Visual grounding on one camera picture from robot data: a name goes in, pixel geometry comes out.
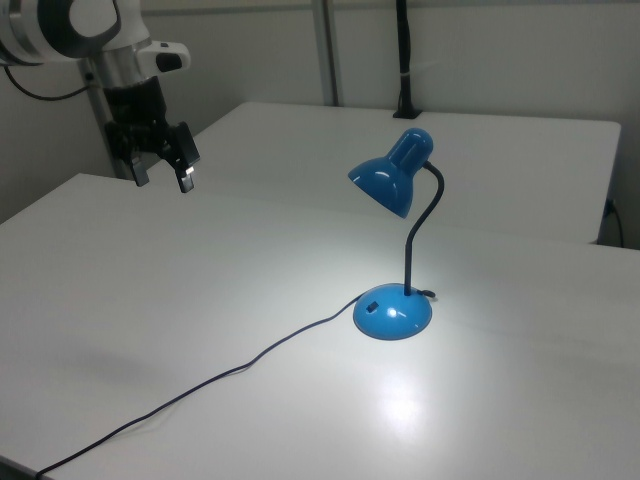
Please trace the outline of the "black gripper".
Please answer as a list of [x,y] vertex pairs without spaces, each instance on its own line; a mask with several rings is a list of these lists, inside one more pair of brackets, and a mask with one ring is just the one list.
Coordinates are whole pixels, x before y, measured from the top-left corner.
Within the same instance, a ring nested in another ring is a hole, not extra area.
[[[112,119],[104,125],[110,153],[131,173],[138,187],[149,182],[144,153],[158,155],[174,170],[180,191],[194,188],[192,174],[200,154],[185,122],[169,126],[157,77],[122,88],[103,90]],[[162,137],[165,133],[165,144]]]

